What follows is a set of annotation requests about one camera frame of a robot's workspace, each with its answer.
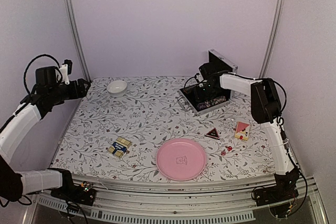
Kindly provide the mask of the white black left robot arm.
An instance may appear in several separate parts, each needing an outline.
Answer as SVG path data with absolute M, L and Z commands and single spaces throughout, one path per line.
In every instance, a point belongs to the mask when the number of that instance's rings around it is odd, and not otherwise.
M 17 110 L 1 127 L 1 197 L 9 202 L 22 197 L 51 190 L 56 197 L 73 200 L 78 195 L 71 172 L 65 169 L 47 169 L 16 172 L 10 167 L 11 159 L 27 133 L 53 107 L 67 100 L 84 98 L 91 86 L 85 79 L 70 81 L 71 65 L 42 67 L 35 71 L 36 83 L 20 102 Z

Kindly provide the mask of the clear dealer button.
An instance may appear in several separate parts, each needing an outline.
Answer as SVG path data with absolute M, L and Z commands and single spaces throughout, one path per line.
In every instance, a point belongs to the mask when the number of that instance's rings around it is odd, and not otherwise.
M 127 158 L 132 159 L 132 158 L 137 158 L 137 156 L 138 156 L 137 154 L 128 154 Z

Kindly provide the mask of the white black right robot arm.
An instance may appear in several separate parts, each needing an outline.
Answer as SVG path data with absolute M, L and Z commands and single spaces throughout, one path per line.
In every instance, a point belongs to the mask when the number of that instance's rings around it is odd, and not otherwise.
M 244 77 L 229 70 L 218 70 L 211 62 L 201 65 L 199 71 L 203 80 L 198 85 L 203 85 L 201 95 L 204 98 L 214 99 L 220 89 L 250 97 L 251 115 L 265 130 L 275 161 L 276 186 L 272 188 L 271 196 L 276 201 L 284 200 L 296 187 L 299 170 L 289 153 L 289 141 L 282 127 L 282 112 L 286 105 L 281 104 L 276 89 L 280 84 L 271 78 Z

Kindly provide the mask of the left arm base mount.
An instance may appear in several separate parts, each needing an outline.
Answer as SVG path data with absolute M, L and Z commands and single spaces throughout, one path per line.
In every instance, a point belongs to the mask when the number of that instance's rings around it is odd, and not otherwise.
M 52 189 L 50 195 L 72 203 L 93 206 L 96 193 L 93 183 L 82 182 L 80 185 L 64 185 L 60 188 Z

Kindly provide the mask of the red playing card deck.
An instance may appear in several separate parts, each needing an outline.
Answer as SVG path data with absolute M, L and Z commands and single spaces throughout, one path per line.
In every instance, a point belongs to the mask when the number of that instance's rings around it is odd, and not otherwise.
M 249 139 L 250 124 L 244 122 L 237 122 L 234 138 L 242 141 Z

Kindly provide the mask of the aluminium poker chip case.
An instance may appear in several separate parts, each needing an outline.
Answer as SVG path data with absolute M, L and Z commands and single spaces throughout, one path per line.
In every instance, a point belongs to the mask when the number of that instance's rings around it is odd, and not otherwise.
M 178 91 L 177 103 L 182 110 L 202 115 L 229 103 L 234 97 L 234 92 L 221 88 L 219 78 L 225 73 L 237 73 L 238 66 L 215 49 L 210 49 L 208 62 L 202 64 L 198 70 L 193 77 L 196 83 L 190 84 L 188 79 Z

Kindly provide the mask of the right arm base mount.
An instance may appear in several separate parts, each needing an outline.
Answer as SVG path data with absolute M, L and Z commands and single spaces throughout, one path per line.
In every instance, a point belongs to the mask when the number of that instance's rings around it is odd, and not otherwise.
M 295 199 L 299 196 L 296 184 L 276 184 L 274 186 L 255 187 L 251 192 L 251 198 L 257 206 L 264 206 L 282 202 L 285 200 Z

